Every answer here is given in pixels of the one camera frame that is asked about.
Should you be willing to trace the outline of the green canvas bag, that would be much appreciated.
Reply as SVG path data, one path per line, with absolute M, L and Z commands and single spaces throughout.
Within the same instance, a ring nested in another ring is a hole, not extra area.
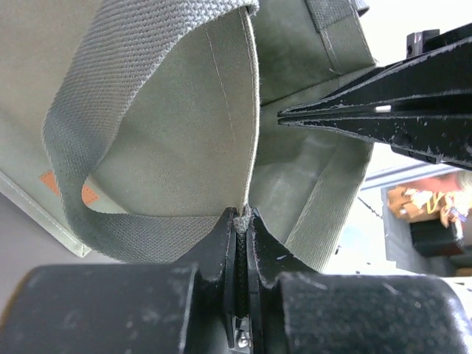
M 277 124 L 374 66 L 364 1 L 3 1 L 1 192 L 78 257 L 170 263 L 235 207 L 311 268 L 372 146 Z

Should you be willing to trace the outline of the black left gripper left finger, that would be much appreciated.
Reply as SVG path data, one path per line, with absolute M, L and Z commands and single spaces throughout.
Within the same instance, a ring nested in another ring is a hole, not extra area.
M 229 353 L 233 220 L 169 264 L 45 265 L 1 318 L 3 353 Z

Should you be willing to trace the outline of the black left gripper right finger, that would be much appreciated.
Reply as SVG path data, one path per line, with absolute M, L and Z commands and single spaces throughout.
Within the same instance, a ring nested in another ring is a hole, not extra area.
M 469 353 L 471 321 L 424 275 L 325 275 L 254 212 L 246 234 L 253 353 Z

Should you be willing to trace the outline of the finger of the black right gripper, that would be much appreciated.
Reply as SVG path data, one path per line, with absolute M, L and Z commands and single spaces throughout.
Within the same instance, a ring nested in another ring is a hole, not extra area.
M 285 108 L 279 114 L 366 114 L 387 105 L 413 112 L 469 114 L 471 25 L 428 39 L 423 50 L 373 69 L 320 100 Z
M 390 145 L 406 156 L 453 166 L 471 165 L 471 117 L 407 116 L 400 112 L 283 117 L 279 124 L 340 133 L 365 142 Z

